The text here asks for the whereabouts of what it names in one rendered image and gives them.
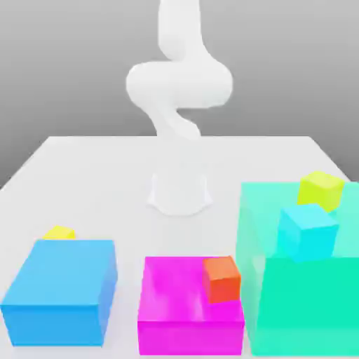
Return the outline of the small orange cube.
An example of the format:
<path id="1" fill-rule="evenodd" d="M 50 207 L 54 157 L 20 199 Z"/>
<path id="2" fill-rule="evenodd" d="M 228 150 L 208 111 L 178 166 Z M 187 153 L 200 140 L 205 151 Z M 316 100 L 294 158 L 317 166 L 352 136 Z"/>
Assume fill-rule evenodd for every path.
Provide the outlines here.
<path id="1" fill-rule="evenodd" d="M 238 301 L 241 273 L 232 256 L 206 257 L 203 264 L 203 286 L 210 304 Z"/>

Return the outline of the large teal box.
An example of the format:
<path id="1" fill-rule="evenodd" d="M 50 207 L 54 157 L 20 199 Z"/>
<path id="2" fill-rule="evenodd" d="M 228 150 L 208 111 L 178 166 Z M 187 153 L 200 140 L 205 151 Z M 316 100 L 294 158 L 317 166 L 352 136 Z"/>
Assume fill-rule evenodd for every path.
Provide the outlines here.
<path id="1" fill-rule="evenodd" d="M 255 356 L 359 357 L 359 183 L 344 186 L 334 252 L 293 262 L 276 249 L 283 208 L 296 182 L 245 182 L 239 202 L 236 264 L 250 350 Z"/>

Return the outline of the small cyan cube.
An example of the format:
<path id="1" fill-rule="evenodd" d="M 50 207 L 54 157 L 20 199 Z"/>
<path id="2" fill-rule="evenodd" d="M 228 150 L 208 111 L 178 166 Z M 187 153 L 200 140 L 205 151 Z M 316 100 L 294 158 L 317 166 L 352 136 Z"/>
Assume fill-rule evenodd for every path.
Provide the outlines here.
<path id="1" fill-rule="evenodd" d="M 280 211 L 276 252 L 295 262 L 332 256 L 339 223 L 318 204 L 293 205 Z"/>

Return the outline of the small lime cube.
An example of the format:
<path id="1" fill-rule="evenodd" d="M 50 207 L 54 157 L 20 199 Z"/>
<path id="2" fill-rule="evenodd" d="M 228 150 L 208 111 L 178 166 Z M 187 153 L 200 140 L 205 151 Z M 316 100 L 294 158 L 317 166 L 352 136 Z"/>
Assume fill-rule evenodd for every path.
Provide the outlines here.
<path id="1" fill-rule="evenodd" d="M 299 182 L 298 205 L 318 204 L 326 212 L 336 210 L 341 202 L 345 181 L 322 171 L 314 171 Z"/>

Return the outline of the large magenta box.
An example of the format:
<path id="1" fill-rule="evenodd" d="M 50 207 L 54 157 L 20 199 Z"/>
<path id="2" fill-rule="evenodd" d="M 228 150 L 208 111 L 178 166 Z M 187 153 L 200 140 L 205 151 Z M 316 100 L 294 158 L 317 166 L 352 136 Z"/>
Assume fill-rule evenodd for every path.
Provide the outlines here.
<path id="1" fill-rule="evenodd" d="M 140 355 L 240 355 L 241 300 L 210 304 L 206 257 L 146 257 L 137 315 Z"/>

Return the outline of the large blue box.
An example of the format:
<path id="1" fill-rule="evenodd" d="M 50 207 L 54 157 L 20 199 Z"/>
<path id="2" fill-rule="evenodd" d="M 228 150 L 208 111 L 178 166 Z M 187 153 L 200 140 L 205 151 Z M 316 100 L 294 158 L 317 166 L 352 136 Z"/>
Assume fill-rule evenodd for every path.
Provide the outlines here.
<path id="1" fill-rule="evenodd" d="M 118 272 L 109 240 L 37 240 L 0 309 L 13 346 L 102 346 Z"/>

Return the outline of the small yellow cube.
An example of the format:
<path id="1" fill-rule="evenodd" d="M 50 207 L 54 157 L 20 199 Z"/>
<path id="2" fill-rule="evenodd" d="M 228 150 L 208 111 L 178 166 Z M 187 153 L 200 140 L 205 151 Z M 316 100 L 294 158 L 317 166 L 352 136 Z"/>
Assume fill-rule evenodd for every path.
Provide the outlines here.
<path id="1" fill-rule="evenodd" d="M 70 229 L 69 227 L 59 226 L 59 225 L 54 226 L 42 237 L 42 239 L 45 239 L 45 240 L 52 240 L 52 239 L 54 239 L 54 240 L 61 240 L 61 239 L 69 240 L 69 239 L 75 239 L 75 238 L 76 238 L 75 230 Z"/>

